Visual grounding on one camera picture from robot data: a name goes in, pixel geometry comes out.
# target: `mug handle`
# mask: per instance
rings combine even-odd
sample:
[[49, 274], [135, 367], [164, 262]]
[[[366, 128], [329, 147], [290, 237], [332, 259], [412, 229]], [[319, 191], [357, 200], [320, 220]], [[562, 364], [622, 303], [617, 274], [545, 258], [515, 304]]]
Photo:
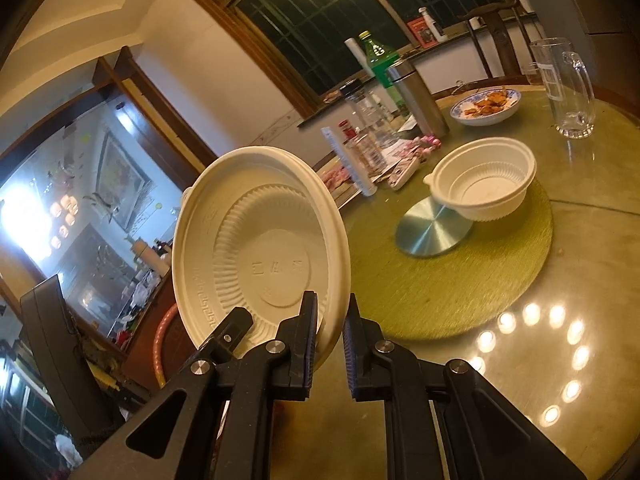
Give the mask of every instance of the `mug handle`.
[[591, 79], [589, 79], [589, 74], [587, 73], [587, 67], [585, 67], [584, 62], [580, 57], [580, 54], [578, 54], [577, 52], [563, 52], [562, 55], [564, 56], [564, 60], [568, 64], [574, 67], [574, 70], [576, 71], [578, 78], [580, 78], [580, 84], [582, 86], [582, 94], [587, 99], [588, 110], [585, 110], [585, 111], [588, 113], [590, 120], [593, 120], [593, 116], [594, 116], [593, 86], [591, 85]]

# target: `clear bottle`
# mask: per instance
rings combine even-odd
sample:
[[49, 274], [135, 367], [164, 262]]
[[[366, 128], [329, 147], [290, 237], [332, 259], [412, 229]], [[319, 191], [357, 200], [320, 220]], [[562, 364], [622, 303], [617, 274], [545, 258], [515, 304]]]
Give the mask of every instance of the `clear bottle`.
[[385, 88], [386, 92], [389, 94], [389, 97], [394, 100], [400, 114], [403, 116], [408, 116], [406, 105], [404, 104], [404, 99], [402, 99], [402, 96], [393, 86], [393, 83], [386, 75], [386, 69], [393, 65], [393, 63], [398, 61], [398, 59], [400, 59], [398, 51], [394, 48], [391, 48], [390, 46], [386, 46], [385, 44], [374, 40], [368, 30], [362, 32], [358, 37], [364, 42], [364, 51], [365, 55], [367, 56], [367, 64], [373, 70], [376, 79]]
[[353, 79], [340, 88], [340, 93], [362, 122], [362, 132], [371, 134], [379, 148], [391, 146], [398, 134], [386, 120], [382, 110], [367, 92], [359, 79]]
[[342, 121], [340, 129], [347, 137], [347, 147], [351, 148], [369, 171], [369, 176], [377, 176], [386, 168], [386, 160], [376, 143], [366, 132], [356, 132], [348, 120]]

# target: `plate of food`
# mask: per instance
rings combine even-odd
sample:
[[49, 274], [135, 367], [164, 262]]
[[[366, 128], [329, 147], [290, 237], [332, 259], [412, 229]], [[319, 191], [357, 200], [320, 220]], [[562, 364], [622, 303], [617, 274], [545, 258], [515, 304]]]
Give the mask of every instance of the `plate of food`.
[[502, 87], [491, 88], [462, 99], [451, 108], [451, 117], [469, 126], [488, 126], [511, 117], [520, 107], [522, 94]]

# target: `ceiling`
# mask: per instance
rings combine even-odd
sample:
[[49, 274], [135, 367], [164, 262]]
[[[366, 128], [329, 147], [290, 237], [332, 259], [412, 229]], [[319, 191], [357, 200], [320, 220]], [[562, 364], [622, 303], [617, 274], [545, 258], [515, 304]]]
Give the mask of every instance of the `ceiling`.
[[0, 115], [68, 70], [139, 44], [137, 30], [153, 1], [45, 0], [0, 71]]

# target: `wooden chair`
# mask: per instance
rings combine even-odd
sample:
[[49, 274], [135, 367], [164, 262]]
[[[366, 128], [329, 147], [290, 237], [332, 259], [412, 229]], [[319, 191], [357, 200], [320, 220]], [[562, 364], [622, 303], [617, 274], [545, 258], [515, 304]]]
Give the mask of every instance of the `wooden chair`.
[[511, 9], [513, 15], [516, 17], [518, 22], [518, 27], [524, 37], [524, 41], [529, 49], [529, 53], [531, 54], [531, 59], [533, 59], [533, 53], [531, 51], [531, 47], [529, 43], [531, 40], [529, 39], [529, 35], [527, 34], [522, 21], [520, 20], [520, 16], [518, 15], [518, 1], [514, 0], [511, 3], [501, 3], [501, 4], [488, 4], [481, 7], [476, 7], [471, 12], [468, 12], [465, 16], [460, 16], [462, 20], [465, 20], [466, 28], [468, 28], [469, 33], [471, 34], [471, 40], [474, 42], [476, 50], [478, 51], [478, 56], [480, 57], [480, 61], [482, 62], [482, 66], [484, 67], [484, 71], [486, 72], [486, 76], [491, 78], [494, 75], [489, 68], [489, 64], [487, 63], [486, 57], [484, 56], [484, 52], [482, 51], [482, 47], [480, 47], [480, 43], [478, 43], [478, 37], [476, 36], [476, 32], [471, 26], [469, 20], [472, 18], [482, 18], [484, 21], [489, 34], [494, 38], [495, 48], [498, 51], [498, 58], [500, 58], [500, 63], [502, 65], [502, 69], [504, 70], [505, 76], [517, 76], [522, 75], [520, 71], [520, 65], [518, 64], [518, 58], [516, 57], [516, 51], [513, 48], [513, 43], [511, 43], [511, 38], [509, 37], [509, 33], [507, 31], [507, 27], [504, 25], [502, 17], [500, 16], [500, 10]]

